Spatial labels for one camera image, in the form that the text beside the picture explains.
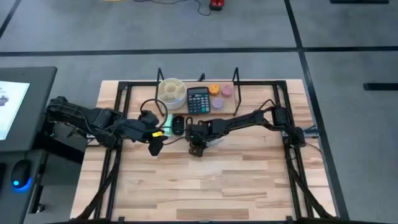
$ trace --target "blue light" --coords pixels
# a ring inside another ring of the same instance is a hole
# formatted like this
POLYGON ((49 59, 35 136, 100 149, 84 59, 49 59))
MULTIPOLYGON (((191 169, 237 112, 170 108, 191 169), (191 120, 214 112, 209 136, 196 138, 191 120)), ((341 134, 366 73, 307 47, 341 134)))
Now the blue light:
POLYGON ((26 192, 26 191, 29 190, 31 184, 32 184, 32 178, 29 177, 29 180, 27 181, 27 183, 25 184, 25 186, 19 187, 19 188, 16 188, 15 186, 13 186, 13 187, 14 187, 14 190, 15 190, 16 192, 26 192))

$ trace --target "wooden table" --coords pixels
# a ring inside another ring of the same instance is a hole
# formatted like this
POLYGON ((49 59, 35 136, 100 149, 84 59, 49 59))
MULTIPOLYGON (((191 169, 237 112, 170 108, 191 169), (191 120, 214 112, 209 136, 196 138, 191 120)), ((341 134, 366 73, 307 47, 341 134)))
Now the wooden table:
MULTIPOLYGON (((311 126, 302 81, 286 82, 296 126, 311 126)), ((117 86, 118 81, 102 82, 98 107, 113 108, 117 86)), ((236 116, 252 112, 274 96, 272 88, 267 86, 242 86, 241 91, 242 103, 236 116)), ((128 118, 137 118, 142 102, 154 93, 153 86, 133 87, 128 118)), ((149 103, 146 109, 159 115, 154 103, 149 103)), ((232 116, 194 116, 194 122, 215 117, 232 116)), ((271 114, 266 114, 266 118, 271 120, 271 114)), ((318 145, 316 139, 306 141, 318 145)), ((294 217, 280 132, 260 126, 233 131, 217 145, 205 149, 202 158, 191 156, 188 149, 188 142, 181 140, 164 146, 158 157, 152 157, 146 144, 124 141, 112 219, 123 216, 126 221, 252 221, 294 217)), ((79 215, 96 193, 104 154, 103 147, 86 150, 71 217, 79 215)), ((320 152, 305 147, 302 156, 310 190, 326 210, 335 215, 320 152)), ((298 192, 305 216, 302 193, 298 192)), ((107 201, 105 195, 102 217, 107 201)))

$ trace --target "calculator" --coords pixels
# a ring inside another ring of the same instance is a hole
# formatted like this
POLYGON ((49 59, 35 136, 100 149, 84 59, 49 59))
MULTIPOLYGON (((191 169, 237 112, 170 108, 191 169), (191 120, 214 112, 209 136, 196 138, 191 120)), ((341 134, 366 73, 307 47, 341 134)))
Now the calculator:
POLYGON ((205 86, 187 89, 189 114, 210 113, 210 92, 205 86))

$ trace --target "green object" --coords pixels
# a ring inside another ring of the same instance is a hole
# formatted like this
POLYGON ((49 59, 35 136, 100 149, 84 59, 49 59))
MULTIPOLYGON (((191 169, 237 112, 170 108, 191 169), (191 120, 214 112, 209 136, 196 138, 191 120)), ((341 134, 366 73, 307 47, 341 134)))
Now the green object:
MULTIPOLYGON (((171 127, 172 126, 172 121, 173 121, 173 115, 169 114, 167 116, 166 123, 164 123, 164 126, 171 127)), ((171 128, 164 128, 163 131, 164 131, 164 135, 167 136, 167 137, 170 137, 172 135, 172 129, 171 128)))

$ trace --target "yellow object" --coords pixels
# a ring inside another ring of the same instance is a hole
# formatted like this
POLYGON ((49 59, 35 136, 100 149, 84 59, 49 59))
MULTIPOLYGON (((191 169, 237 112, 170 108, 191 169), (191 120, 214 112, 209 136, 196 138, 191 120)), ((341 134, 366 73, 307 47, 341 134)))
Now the yellow object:
POLYGON ((210 92, 210 95, 216 96, 220 92, 220 87, 218 86, 218 84, 210 84, 209 92, 210 92))
POLYGON ((158 132, 156 132, 156 133, 152 133, 152 136, 153 137, 159 137, 159 136, 162 136, 163 135, 163 132, 162 131, 158 131, 158 132))

